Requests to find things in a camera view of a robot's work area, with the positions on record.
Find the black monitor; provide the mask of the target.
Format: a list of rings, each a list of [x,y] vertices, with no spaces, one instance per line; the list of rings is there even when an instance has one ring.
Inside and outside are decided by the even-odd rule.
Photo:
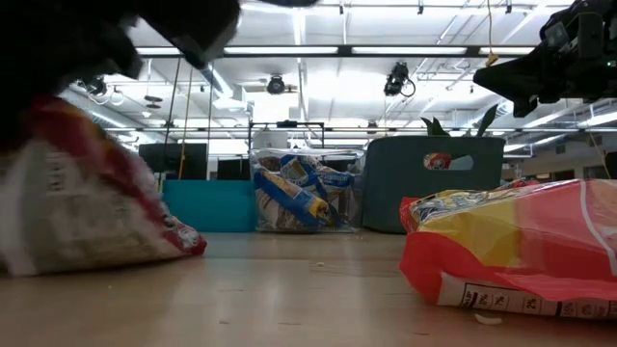
[[[144,144],[138,153],[154,173],[169,179],[207,177],[207,144]]]

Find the small teal bin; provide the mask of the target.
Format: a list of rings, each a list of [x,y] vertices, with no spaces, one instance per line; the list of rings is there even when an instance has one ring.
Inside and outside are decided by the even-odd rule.
[[[248,180],[165,180],[170,212],[199,232],[255,232],[257,208]]]

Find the black overhead frame bar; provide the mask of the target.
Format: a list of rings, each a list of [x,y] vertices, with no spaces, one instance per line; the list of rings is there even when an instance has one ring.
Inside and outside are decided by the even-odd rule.
[[[483,58],[490,52],[499,57],[516,58],[530,53],[533,46],[498,45],[490,48],[482,45],[239,45],[226,47],[220,57],[224,58]]]

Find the grey-blue plastic bin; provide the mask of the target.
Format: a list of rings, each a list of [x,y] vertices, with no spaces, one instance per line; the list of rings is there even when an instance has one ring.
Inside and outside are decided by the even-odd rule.
[[[397,136],[377,139],[365,154],[362,226],[404,233],[399,206],[445,190],[491,190],[500,183],[505,141],[494,137]],[[428,170],[429,153],[452,157],[448,170]]]

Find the clear plastic bin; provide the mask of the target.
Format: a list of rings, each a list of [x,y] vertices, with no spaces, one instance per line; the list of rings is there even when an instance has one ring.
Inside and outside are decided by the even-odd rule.
[[[347,172],[354,176],[353,185],[344,190],[327,191],[317,175],[311,185],[302,187],[330,203],[340,215],[343,225],[341,227],[331,227],[309,232],[266,232],[353,232],[355,230],[355,225],[358,223],[358,215],[362,205],[362,174],[363,164],[365,162],[364,152],[362,150],[353,149],[253,149],[249,153],[252,181],[253,173],[259,169],[264,169],[281,176],[281,158],[287,154],[312,156],[320,163],[318,169],[322,166],[326,166],[339,172]]]

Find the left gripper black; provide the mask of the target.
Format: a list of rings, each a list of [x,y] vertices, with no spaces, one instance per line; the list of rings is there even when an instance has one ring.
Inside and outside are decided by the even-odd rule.
[[[0,99],[24,109],[77,79],[137,76],[137,17],[136,0],[0,0]]]

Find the orange noodle pack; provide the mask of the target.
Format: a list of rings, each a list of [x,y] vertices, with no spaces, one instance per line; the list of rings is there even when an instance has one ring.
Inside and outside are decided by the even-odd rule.
[[[439,306],[617,320],[617,180],[405,198],[399,268]]]

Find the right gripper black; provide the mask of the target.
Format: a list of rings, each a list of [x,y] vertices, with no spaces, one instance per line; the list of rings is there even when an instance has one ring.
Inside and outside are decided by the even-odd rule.
[[[567,24],[580,13],[597,13],[604,20],[604,53],[600,58],[583,60],[576,55],[561,55],[550,49],[545,31],[557,20]],[[542,27],[542,42],[549,49],[549,61],[555,69],[555,82],[562,97],[598,100],[617,98],[617,0],[575,0],[568,8],[550,15]],[[513,101],[513,117],[525,118],[538,106],[538,99],[548,99],[544,92],[542,70],[548,54],[533,50],[513,61],[483,67],[473,75],[473,82]]]

